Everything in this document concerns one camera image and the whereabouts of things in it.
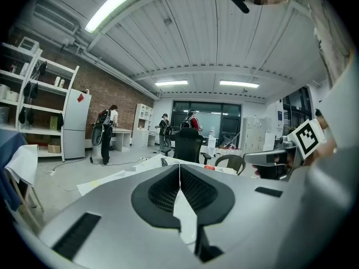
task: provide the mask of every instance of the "white ceiling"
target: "white ceiling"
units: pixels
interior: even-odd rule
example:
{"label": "white ceiling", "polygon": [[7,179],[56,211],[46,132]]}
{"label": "white ceiling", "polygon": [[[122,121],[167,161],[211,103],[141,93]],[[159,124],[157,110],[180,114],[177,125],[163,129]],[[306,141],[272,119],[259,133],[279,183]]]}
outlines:
{"label": "white ceiling", "polygon": [[[129,0],[93,34],[84,27],[106,0],[51,1],[79,21],[87,52],[154,94],[265,103],[325,79],[309,11],[295,1],[243,14],[230,0]],[[154,85],[173,80],[188,85]]]}

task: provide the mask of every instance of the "white refrigerator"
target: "white refrigerator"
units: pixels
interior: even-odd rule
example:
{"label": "white refrigerator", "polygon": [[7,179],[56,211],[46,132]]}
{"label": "white refrigerator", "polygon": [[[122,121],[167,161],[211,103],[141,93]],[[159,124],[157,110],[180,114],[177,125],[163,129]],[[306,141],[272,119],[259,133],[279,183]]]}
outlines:
{"label": "white refrigerator", "polygon": [[65,159],[85,157],[86,121],[91,95],[71,89],[63,121]]}

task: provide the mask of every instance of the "red sticker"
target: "red sticker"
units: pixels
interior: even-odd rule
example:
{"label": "red sticker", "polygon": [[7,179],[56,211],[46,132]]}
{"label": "red sticker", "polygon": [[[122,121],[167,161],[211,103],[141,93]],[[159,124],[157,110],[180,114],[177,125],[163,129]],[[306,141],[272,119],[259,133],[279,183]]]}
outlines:
{"label": "red sticker", "polygon": [[84,99],[84,96],[82,94],[80,94],[80,96],[77,98],[78,102],[81,102]]}

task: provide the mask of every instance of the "chair backrest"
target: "chair backrest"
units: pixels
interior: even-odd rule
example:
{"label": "chair backrest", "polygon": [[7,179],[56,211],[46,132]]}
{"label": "chair backrest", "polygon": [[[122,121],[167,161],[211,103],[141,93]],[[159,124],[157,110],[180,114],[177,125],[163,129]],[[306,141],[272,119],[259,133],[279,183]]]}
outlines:
{"label": "chair backrest", "polygon": [[181,130],[174,135],[175,159],[190,161],[192,163],[200,162],[200,151],[203,143],[203,136],[198,134],[195,128],[181,128]]}
{"label": "chair backrest", "polygon": [[242,171],[244,171],[245,167],[246,167],[246,162],[244,160],[244,158],[242,156],[239,155],[224,155],[219,157],[214,166],[217,166],[221,161],[223,160],[227,160],[228,159],[228,164],[227,167],[228,168],[232,168],[237,172],[237,175],[240,175],[242,173]]}

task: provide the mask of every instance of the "whiteboard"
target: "whiteboard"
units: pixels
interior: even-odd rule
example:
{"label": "whiteboard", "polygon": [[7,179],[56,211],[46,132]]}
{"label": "whiteboard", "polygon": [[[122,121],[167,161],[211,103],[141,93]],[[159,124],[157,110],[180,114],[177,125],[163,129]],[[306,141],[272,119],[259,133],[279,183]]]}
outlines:
{"label": "whiteboard", "polygon": [[208,137],[209,131],[212,127],[214,127],[215,137],[218,138],[220,130],[220,117],[220,114],[196,113],[196,118],[203,129],[199,132],[199,134],[201,136]]}

